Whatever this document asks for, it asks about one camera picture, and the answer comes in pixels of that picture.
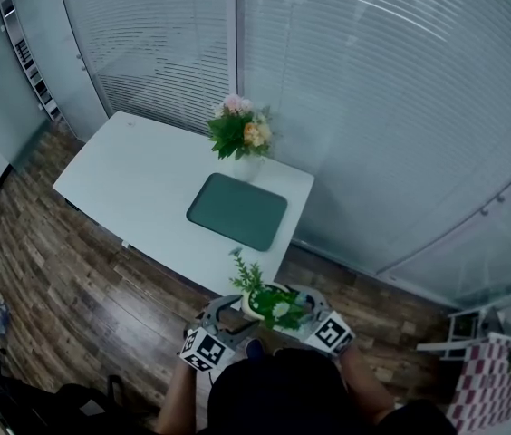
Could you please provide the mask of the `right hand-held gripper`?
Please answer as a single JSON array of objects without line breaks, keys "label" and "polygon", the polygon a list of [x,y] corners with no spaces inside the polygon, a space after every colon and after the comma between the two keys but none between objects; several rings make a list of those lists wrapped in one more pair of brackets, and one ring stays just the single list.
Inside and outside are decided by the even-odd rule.
[{"label": "right hand-held gripper", "polygon": [[299,286],[297,290],[297,303],[311,319],[320,319],[304,339],[304,345],[333,357],[340,356],[355,340],[355,333],[337,312],[329,313],[329,304],[318,290],[308,286]]}]

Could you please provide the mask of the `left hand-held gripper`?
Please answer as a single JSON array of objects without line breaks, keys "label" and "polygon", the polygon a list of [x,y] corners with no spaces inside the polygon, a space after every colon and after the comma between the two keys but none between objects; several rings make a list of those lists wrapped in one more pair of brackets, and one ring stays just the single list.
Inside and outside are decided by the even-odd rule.
[{"label": "left hand-held gripper", "polygon": [[231,346],[238,346],[259,326],[258,321],[252,321],[233,331],[219,328],[220,313],[242,298],[242,295],[226,295],[210,301],[200,321],[184,332],[178,357],[198,372],[223,371],[236,354]]}]

